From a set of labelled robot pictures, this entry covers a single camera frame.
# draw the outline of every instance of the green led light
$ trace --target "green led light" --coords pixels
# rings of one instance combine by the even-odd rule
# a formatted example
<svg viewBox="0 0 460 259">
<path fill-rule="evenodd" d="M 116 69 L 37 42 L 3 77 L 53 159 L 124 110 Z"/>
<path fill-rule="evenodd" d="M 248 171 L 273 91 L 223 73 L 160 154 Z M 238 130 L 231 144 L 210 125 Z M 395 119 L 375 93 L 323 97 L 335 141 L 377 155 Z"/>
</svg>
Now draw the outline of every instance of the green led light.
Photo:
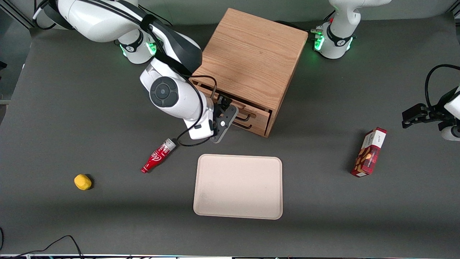
<svg viewBox="0 0 460 259">
<path fill-rule="evenodd" d="M 346 47 L 346 50 L 349 50 L 351 47 L 351 42 L 353 41 L 353 37 L 351 37 L 350 42 L 348 43 L 348 47 Z"/>
<path fill-rule="evenodd" d="M 123 51 L 123 56 L 125 56 L 125 57 L 126 57 L 126 53 L 125 53 L 125 50 L 123 49 L 123 47 L 121 46 L 121 44 L 120 44 L 120 48 L 121 48 L 121 50 Z"/>
<path fill-rule="evenodd" d="M 156 53 L 156 45 L 155 45 L 155 43 L 146 42 L 145 45 L 149 49 L 150 54 L 155 55 L 155 53 Z"/>
<path fill-rule="evenodd" d="M 321 50 L 322 44 L 324 43 L 324 36 L 319 37 L 315 42 L 315 49 L 317 51 Z"/>
</svg>

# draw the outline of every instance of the beige tray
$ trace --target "beige tray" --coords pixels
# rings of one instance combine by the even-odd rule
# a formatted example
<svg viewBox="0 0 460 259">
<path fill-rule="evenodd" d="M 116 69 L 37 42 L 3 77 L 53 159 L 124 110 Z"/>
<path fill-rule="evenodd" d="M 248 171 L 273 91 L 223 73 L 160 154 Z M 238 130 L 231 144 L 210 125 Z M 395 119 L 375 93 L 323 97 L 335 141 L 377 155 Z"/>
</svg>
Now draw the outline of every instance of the beige tray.
<svg viewBox="0 0 460 259">
<path fill-rule="evenodd" d="M 279 219 L 282 193 L 279 158 L 204 154 L 198 159 L 193 201 L 198 215 Z"/>
</svg>

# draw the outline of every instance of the white label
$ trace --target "white label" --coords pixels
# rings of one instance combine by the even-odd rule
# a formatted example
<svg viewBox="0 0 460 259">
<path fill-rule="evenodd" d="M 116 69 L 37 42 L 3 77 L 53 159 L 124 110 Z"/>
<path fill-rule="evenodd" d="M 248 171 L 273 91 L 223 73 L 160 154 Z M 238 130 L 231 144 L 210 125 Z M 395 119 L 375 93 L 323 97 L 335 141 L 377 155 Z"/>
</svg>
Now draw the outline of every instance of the white label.
<svg viewBox="0 0 460 259">
<path fill-rule="evenodd" d="M 385 140 L 386 133 L 379 130 L 369 133 L 362 143 L 361 149 L 367 148 L 370 145 L 374 145 L 378 148 L 382 148 L 383 140 Z"/>
</svg>

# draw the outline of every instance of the gray table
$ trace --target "gray table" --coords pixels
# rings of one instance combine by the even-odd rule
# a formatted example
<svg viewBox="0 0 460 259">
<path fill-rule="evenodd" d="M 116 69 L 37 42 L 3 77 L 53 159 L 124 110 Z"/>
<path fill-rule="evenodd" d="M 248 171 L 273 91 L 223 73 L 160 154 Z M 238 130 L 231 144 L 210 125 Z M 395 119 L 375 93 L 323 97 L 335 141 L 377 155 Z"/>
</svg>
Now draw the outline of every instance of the gray table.
<svg viewBox="0 0 460 259">
<path fill-rule="evenodd" d="M 176 30 L 204 47 L 214 28 Z M 453 18 L 366 21 L 356 33 L 340 60 L 307 44 L 269 138 L 232 127 L 220 144 L 179 148 L 144 175 L 149 154 L 184 129 L 150 103 L 138 80 L 145 65 L 75 31 L 33 32 L 0 128 L 2 253 L 71 234 L 83 253 L 458 258 L 460 145 L 436 124 L 401 128 L 401 112 L 424 102 L 430 68 L 460 63 Z M 459 80 L 436 72 L 433 100 Z M 355 178 L 376 126 L 388 135 L 374 174 Z M 204 153 L 279 157 L 282 218 L 195 215 Z M 80 173 L 94 176 L 93 190 L 75 187 Z M 75 248 L 63 241 L 49 252 Z"/>
</svg>

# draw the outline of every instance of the drawer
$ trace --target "drawer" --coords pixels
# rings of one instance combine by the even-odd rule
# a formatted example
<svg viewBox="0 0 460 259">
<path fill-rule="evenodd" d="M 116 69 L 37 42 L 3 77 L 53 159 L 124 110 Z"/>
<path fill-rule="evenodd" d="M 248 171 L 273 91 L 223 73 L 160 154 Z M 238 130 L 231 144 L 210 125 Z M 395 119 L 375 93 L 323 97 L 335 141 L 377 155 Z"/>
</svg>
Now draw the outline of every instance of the drawer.
<svg viewBox="0 0 460 259">
<path fill-rule="evenodd" d="M 211 95 L 211 88 L 208 85 L 204 85 L 196 80 L 191 80 L 195 85 L 196 89 L 204 93 L 205 96 Z M 218 93 L 214 94 L 213 101 L 217 100 Z M 251 131 L 257 135 L 265 136 L 265 130 L 267 129 L 268 120 L 270 114 L 264 110 L 258 109 L 248 104 L 244 104 L 240 101 L 233 100 L 232 105 L 238 107 L 239 113 L 235 118 L 233 125 Z"/>
</svg>

